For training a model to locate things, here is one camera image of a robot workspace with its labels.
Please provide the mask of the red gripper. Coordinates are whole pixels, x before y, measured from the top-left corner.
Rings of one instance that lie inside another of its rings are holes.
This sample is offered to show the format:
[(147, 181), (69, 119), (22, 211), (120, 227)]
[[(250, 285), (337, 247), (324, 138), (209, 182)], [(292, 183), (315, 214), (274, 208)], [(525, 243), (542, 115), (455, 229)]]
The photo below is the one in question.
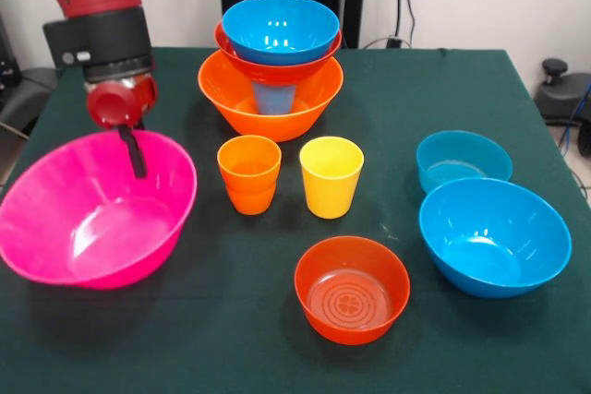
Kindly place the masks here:
[(103, 128), (116, 127), (127, 146), (133, 173), (147, 177), (144, 156), (130, 127), (144, 130), (143, 116), (156, 103), (157, 87), (152, 75), (138, 75), (86, 83), (87, 109), (92, 120)]

